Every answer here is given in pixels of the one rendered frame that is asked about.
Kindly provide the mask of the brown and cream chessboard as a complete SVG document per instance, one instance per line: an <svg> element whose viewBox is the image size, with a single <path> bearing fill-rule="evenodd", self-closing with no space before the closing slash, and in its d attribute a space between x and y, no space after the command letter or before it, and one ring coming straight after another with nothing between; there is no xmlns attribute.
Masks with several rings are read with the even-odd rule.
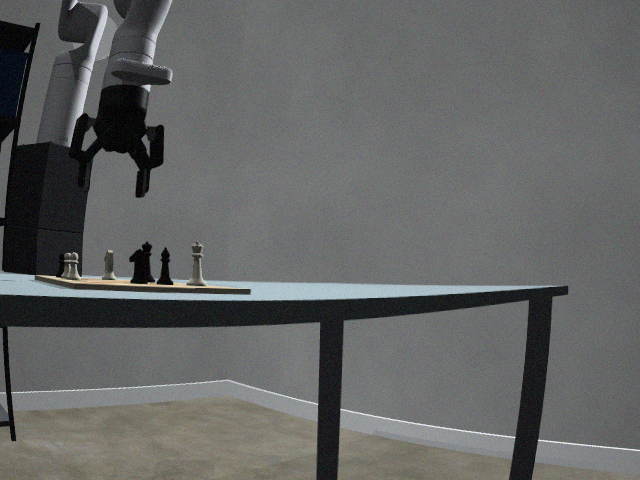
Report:
<svg viewBox="0 0 640 480"><path fill-rule="evenodd" d="M35 275L35 280L62 286L62 287L67 287L71 289L80 289L80 290L159 292L159 293L195 293L195 294L251 294L251 289L231 288L231 287L206 288L211 286L189 286L189 285L186 285L186 283L181 283L181 284L189 288L174 288L174 287L181 287L181 286L176 286L175 284L160 285L160 284L156 284L157 281L155 281L155 283L153 284L158 286L149 286L150 284L133 284L133 283L130 283L131 280L121 280L134 285L134 286L123 286L123 285L129 285L129 284L124 284L122 282L117 282L115 280L103 280L103 279L97 279L97 278L93 278L93 279L97 279L108 284L103 284L102 282L97 282L95 280L90 280L88 278L81 278L80 281L83 281L83 282L79 282L77 280L68 280L68 279L56 277L56 276L47 276L47 277L51 277L51 278L43 278L43 276ZM58 280L53 280L52 278L58 279ZM80 284L85 282L89 284Z"/></svg>

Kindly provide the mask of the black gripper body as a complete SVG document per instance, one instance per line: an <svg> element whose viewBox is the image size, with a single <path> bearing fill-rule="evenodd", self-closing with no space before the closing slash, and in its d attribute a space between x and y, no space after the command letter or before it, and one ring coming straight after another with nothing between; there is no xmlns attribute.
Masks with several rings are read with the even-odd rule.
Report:
<svg viewBox="0 0 640 480"><path fill-rule="evenodd" d="M135 146L127 128L134 125L142 137L147 132L145 123L149 91L135 85L112 85L101 91L98 115L93 127L99 139L114 123L120 129L102 147L107 152L127 153Z"/></svg>

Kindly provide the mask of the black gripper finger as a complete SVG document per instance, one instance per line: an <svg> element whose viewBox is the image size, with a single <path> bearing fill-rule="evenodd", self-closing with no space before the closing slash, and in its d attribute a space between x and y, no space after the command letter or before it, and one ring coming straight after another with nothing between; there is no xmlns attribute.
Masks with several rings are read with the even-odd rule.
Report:
<svg viewBox="0 0 640 480"><path fill-rule="evenodd" d="M135 146L128 153L139 168L135 196L142 198L149 190L151 169L161 166L164 162L164 126L147 126L146 135L148 141L150 141L150 158L136 127L134 125L129 126L127 133Z"/></svg>
<svg viewBox="0 0 640 480"><path fill-rule="evenodd" d="M81 187L81 192L88 192L90 188L90 177L91 177L91 168L92 168L92 163L90 163L90 160L120 129L119 123L114 123L99 139L97 138L90 145L90 147L84 152L81 149L82 149L85 132L87 132L91 126L96 127L95 122L96 122L95 118L91 118L88 116L88 114L83 113L76 120L74 133L71 141L69 157L77 160L80 164L78 186Z"/></svg>

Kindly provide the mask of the white pawn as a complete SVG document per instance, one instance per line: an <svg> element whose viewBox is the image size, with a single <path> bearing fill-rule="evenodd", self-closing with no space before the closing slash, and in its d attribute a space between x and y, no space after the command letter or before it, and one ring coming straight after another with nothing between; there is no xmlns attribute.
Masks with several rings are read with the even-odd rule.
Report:
<svg viewBox="0 0 640 480"><path fill-rule="evenodd" d="M70 269L69 275L67 276L67 279L68 280L81 280L81 278L80 278L80 276L78 275L78 272L77 272L77 265L76 265L78 263L78 261L77 261L77 259L78 259L77 253L72 253L70 255L70 259L71 259L71 261L70 261L71 269Z"/></svg>
<svg viewBox="0 0 640 480"><path fill-rule="evenodd" d="M70 260L71 260L71 259L70 259L70 255L71 255L70 253L66 253L66 254L64 255L64 259L65 259L65 261L64 261L64 263L65 263L65 268L64 268L64 272L63 272L63 274L61 275L61 278L65 278L65 279L67 279L67 276L68 276L68 275L69 275L69 273L70 273L70 269L71 269L71 267L70 267Z"/></svg>

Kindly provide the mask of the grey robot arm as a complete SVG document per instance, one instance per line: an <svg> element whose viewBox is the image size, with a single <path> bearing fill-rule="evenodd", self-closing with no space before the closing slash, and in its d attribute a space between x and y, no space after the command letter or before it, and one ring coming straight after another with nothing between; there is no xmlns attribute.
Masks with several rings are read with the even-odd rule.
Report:
<svg viewBox="0 0 640 480"><path fill-rule="evenodd" d="M150 93L151 85L170 84L172 70L151 64L156 39L172 0L113 1L125 20L114 34L102 89L112 85L135 85ZM36 143L52 141L71 146L107 15L105 5L62 0L59 38L66 42L86 43L55 58Z"/></svg>

